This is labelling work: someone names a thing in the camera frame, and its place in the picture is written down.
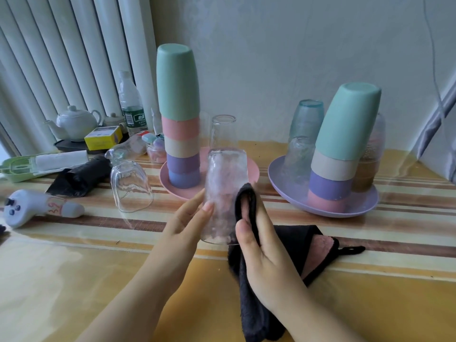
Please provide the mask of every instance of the plate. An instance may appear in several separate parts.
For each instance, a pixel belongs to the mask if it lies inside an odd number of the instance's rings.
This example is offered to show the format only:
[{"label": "plate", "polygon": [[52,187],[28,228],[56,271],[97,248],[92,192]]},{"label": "plate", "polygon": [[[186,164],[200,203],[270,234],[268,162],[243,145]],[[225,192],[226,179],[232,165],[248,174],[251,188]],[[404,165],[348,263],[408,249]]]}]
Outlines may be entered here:
[{"label": "plate", "polygon": [[[201,182],[198,186],[192,188],[176,188],[170,183],[168,176],[168,164],[167,162],[163,163],[160,169],[160,183],[162,186],[172,195],[183,199],[189,200],[193,198],[199,191],[204,188],[204,183],[206,182],[206,172],[208,171],[208,153],[209,148],[204,147],[200,149],[200,172],[201,172]],[[255,183],[259,179],[259,168],[255,161],[247,157],[247,170],[248,170],[248,182],[251,184]]]},{"label": "plate", "polygon": [[379,202],[379,193],[375,186],[372,185],[370,190],[368,190],[367,192],[352,192],[348,197],[347,207],[344,213],[329,212],[311,207],[306,204],[307,192],[305,189],[287,190],[285,188],[285,183],[281,179],[280,175],[280,170],[282,169],[284,160],[285,156],[281,156],[271,162],[268,168],[269,180],[271,180],[271,184],[277,191],[277,193],[279,193],[286,201],[288,201],[290,204],[292,204],[300,210],[304,210],[325,217],[348,218],[365,214],[366,212],[372,210]]}]

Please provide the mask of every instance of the purple plate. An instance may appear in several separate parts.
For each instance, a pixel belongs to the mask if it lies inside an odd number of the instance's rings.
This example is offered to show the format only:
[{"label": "purple plate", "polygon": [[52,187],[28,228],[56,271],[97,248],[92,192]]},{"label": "purple plate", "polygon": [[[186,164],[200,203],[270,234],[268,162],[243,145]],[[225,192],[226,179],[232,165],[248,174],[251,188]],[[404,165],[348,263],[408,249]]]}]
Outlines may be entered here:
[{"label": "purple plate", "polygon": [[372,210],[377,203],[379,202],[379,193],[374,185],[371,189],[364,193],[355,193],[352,192],[348,197],[346,212],[328,212],[316,209],[306,204],[307,202],[307,190],[306,189],[296,189],[297,186],[290,185],[290,189],[287,189],[285,185],[286,182],[283,182],[280,171],[282,169],[285,156],[276,158],[271,162],[268,168],[269,180],[274,189],[279,193],[286,201],[288,201],[293,206],[297,207],[300,210],[314,213],[316,215],[325,216],[325,217],[334,217],[334,218],[348,218],[363,215],[366,212]]}]

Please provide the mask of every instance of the forearm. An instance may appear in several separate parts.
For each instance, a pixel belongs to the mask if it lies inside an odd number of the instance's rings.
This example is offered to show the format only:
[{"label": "forearm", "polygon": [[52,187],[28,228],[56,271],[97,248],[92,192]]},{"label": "forearm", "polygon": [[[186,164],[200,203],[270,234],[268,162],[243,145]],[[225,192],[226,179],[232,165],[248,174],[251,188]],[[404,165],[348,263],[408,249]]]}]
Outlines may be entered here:
[{"label": "forearm", "polygon": [[295,342],[363,341],[308,293],[296,295],[294,302],[276,316]]},{"label": "forearm", "polygon": [[140,270],[77,342],[149,341],[168,297],[159,280],[146,277]]}]

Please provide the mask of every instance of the person's left hand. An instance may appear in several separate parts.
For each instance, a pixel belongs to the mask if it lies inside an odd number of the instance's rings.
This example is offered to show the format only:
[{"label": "person's left hand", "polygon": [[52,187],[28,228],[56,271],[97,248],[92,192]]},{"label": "person's left hand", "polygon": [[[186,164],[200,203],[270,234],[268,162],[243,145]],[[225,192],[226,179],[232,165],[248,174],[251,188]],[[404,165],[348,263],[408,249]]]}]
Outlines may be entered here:
[{"label": "person's left hand", "polygon": [[188,265],[197,249],[201,231],[214,212],[214,203],[206,202],[204,189],[185,202],[166,224],[163,236],[147,257],[138,275],[141,280],[151,279],[169,298],[184,280]]}]

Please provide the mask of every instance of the yellow box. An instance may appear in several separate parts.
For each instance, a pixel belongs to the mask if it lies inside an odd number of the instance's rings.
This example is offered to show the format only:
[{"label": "yellow box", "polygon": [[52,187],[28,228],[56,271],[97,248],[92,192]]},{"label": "yellow box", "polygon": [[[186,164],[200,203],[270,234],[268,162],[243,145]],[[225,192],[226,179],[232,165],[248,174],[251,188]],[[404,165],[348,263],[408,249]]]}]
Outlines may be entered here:
[{"label": "yellow box", "polygon": [[122,140],[120,126],[97,127],[84,137],[89,150],[110,149]]}]

